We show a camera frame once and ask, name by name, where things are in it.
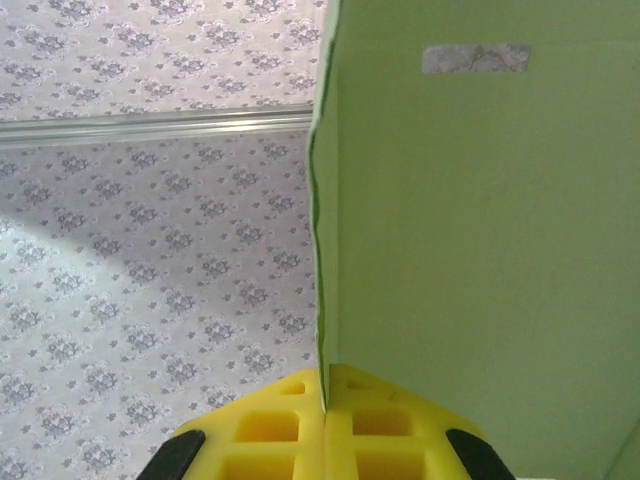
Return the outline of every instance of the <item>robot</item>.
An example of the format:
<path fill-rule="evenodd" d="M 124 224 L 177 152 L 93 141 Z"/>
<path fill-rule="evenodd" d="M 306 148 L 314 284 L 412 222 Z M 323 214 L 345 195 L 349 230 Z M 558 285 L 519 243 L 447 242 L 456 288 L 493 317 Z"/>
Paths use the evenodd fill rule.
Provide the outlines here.
<path fill-rule="evenodd" d="M 515 480 L 470 421 L 346 365 L 315 369 L 185 423 L 138 480 Z"/>

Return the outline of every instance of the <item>cardboard edge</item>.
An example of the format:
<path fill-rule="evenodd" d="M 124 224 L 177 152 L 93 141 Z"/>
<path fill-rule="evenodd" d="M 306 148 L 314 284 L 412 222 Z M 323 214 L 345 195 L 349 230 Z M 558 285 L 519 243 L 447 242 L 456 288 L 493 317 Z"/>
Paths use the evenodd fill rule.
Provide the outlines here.
<path fill-rule="evenodd" d="M 640 475 L 640 418 L 629 433 L 618 455 L 611 462 L 606 480 L 625 480 Z"/>
<path fill-rule="evenodd" d="M 329 0 L 327 13 L 325 17 L 324 25 L 324 38 L 322 40 L 322 48 L 320 55 L 320 64 L 318 65 L 318 85 L 316 87 L 313 118 L 311 121 L 311 128 L 309 130 L 309 137 L 307 141 L 307 184 L 311 197 L 311 233 L 313 240 L 313 260 L 314 268 L 316 272 L 316 349 L 318 356 L 318 372 L 320 375 L 320 389 L 322 409 L 327 411 L 327 405 L 329 400 L 329 372 L 328 365 L 326 365 L 326 358 L 324 354 L 325 343 L 325 321 L 324 321 L 324 287 L 321 268 L 321 249 L 318 238 L 318 219 L 320 216 L 320 206 L 318 203 L 318 185 L 313 165 L 313 151 L 316 140 L 316 132 L 318 124 L 322 120 L 327 84 L 329 81 L 329 74 L 333 60 L 333 51 L 335 46 L 335 37 L 338 27 L 338 18 L 340 14 L 340 0 Z"/>

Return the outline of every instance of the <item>black rubber part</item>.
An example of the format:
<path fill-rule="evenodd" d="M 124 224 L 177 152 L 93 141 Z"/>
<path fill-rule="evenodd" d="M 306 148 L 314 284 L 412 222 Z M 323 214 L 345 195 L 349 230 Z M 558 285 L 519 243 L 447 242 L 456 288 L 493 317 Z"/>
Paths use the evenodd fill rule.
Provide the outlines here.
<path fill-rule="evenodd" d="M 202 430 L 190 430 L 167 440 L 137 480 L 182 480 L 206 438 Z"/>
<path fill-rule="evenodd" d="M 471 480 L 516 480 L 487 442 L 463 430 L 447 430 L 449 443 Z"/>

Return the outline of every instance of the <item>green wall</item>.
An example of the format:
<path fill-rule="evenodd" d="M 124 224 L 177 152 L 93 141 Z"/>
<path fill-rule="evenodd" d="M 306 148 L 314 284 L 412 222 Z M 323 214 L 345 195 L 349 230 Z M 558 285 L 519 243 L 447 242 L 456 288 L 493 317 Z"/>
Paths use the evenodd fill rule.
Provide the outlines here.
<path fill-rule="evenodd" d="M 326 360 L 468 416 L 519 476 L 601 479 L 640 418 L 640 2 L 399 5 L 342 2 Z M 531 44 L 528 72 L 423 75 L 452 43 Z"/>

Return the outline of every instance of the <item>floral wallpaper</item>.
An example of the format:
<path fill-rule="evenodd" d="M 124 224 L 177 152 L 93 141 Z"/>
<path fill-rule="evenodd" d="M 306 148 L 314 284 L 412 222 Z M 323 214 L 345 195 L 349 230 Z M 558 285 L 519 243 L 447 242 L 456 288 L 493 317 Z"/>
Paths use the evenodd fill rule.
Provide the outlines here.
<path fill-rule="evenodd" d="M 0 151 L 0 479 L 132 480 L 315 366 L 305 141 Z"/>
<path fill-rule="evenodd" d="M 326 0 L 0 0 L 0 121 L 312 100 Z"/>

